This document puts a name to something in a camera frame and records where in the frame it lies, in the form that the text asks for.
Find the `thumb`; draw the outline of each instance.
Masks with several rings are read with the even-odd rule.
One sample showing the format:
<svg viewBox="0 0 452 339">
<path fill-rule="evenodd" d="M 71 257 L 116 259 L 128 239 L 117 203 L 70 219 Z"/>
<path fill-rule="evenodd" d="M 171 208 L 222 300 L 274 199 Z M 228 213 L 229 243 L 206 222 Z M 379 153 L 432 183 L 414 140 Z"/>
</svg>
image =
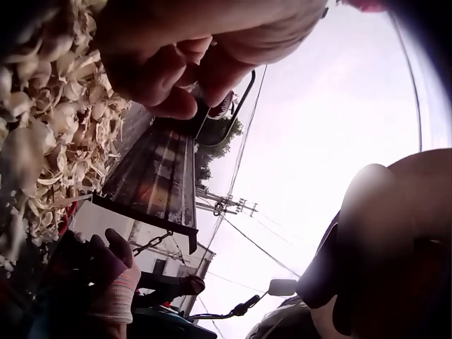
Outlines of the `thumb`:
<svg viewBox="0 0 452 339">
<path fill-rule="evenodd" d="M 256 65 L 231 57 L 220 45 L 210 46 L 198 70 L 198 83 L 207 106 L 215 107 Z"/>
</svg>

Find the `gloved hand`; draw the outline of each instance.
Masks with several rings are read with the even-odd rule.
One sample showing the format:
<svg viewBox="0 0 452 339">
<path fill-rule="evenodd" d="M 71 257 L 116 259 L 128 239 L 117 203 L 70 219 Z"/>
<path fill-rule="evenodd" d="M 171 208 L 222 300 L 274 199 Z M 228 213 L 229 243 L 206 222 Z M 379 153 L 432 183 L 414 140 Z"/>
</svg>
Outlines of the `gloved hand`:
<svg viewBox="0 0 452 339">
<path fill-rule="evenodd" d="M 88 315 L 107 322 L 130 324 L 130 306 L 141 271 L 124 238 L 111 228 L 105 231 L 105 236 L 110 243 L 108 248 L 98 235 L 91 238 L 92 274 L 95 281 L 110 281 L 110 284 L 93 302 Z"/>
</svg>

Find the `black metal bar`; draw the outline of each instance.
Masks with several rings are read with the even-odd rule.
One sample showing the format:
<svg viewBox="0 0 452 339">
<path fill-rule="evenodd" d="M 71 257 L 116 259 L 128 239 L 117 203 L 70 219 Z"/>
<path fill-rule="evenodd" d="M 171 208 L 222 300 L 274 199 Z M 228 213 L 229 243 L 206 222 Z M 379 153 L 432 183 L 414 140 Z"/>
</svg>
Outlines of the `black metal bar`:
<svg viewBox="0 0 452 339">
<path fill-rule="evenodd" d="M 196 248 L 198 246 L 198 243 L 196 241 L 196 234 L 198 233 L 198 230 L 196 228 L 180 225 L 169 220 L 161 219 L 159 217 L 140 212 L 136 209 L 130 208 L 129 206 L 124 206 L 123 204 L 111 201 L 110 199 L 101 197 L 97 194 L 93 194 L 92 203 L 118 214 L 122 214 L 125 217 L 129 217 L 131 219 L 141 221 L 155 227 L 163 228 L 167 231 L 187 235 L 189 254 L 196 251 Z"/>
<path fill-rule="evenodd" d="M 201 131 L 201 129 L 202 129 L 202 126 L 201 126 L 201 128 L 199 129 L 199 131 L 198 131 L 198 133 L 197 133 L 197 135 L 196 135 L 196 137 L 195 137 L 195 141 L 196 141 L 198 144 L 203 145 L 203 146 L 208 146 L 208 147 L 214 147 L 214 146 L 217 146 L 217 145 L 221 144 L 221 143 L 227 138 L 229 132 L 230 132 L 231 129 L 232 129 L 232 126 L 233 126 L 234 123 L 235 123 L 235 120 L 237 119 L 237 115 L 238 115 L 239 112 L 240 112 L 240 109 L 241 109 L 241 107 L 242 107 L 242 105 L 243 105 L 243 102 L 245 101 L 246 97 L 248 96 L 248 93 L 250 92 L 251 87 L 253 87 L 253 85 L 254 85 L 254 81 L 255 81 L 255 80 L 256 80 L 256 71 L 253 70 L 253 71 L 251 72 L 251 80 L 250 80 L 250 83 L 248 84 L 248 87 L 246 88 L 245 93 L 243 93 L 242 99 L 240 100 L 239 104 L 237 105 L 237 109 L 236 109 L 235 112 L 232 114 L 232 117 L 231 117 L 231 123 L 230 123 L 228 129 L 226 130 L 226 132 L 223 134 L 221 140 L 220 140 L 219 142 L 213 143 L 213 144 L 205 144 L 205 143 L 200 142 L 200 141 L 198 140 L 198 136 L 199 136 L 199 133 L 200 133 L 200 131 Z"/>
</svg>

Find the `utility pole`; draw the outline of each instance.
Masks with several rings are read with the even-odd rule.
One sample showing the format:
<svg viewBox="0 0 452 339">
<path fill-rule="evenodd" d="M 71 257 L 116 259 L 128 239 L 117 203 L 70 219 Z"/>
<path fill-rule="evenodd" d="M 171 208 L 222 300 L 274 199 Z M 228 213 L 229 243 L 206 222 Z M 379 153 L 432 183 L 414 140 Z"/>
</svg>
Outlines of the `utility pole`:
<svg viewBox="0 0 452 339">
<path fill-rule="evenodd" d="M 254 203 L 253 207 L 249 207 L 246 205 L 247 200 L 240 198 L 239 201 L 234 201 L 232 195 L 228 195 L 226 197 L 222 197 L 218 194 L 211 193 L 201 188 L 196 188 L 196 196 L 211 200 L 214 202 L 213 205 L 205 204 L 202 202 L 196 202 L 196 207 L 213 212 L 213 215 L 219 216 L 222 212 L 230 213 L 230 214 L 238 214 L 239 212 L 243 212 L 244 209 L 250 210 L 250 216 L 253 215 L 254 212 L 257 212 L 256 206 Z M 235 211 L 228 210 L 228 207 L 235 207 Z"/>
</svg>

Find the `rearview mirror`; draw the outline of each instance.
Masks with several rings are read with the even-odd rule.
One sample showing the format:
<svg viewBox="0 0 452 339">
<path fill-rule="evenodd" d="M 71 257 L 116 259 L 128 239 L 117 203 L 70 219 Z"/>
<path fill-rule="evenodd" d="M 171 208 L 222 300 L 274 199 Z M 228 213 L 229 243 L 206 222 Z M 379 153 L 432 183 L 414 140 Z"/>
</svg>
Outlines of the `rearview mirror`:
<svg viewBox="0 0 452 339">
<path fill-rule="evenodd" d="M 271 296 L 289 297 L 295 294 L 296 280 L 293 279 L 272 279 L 268 294 Z"/>
</svg>

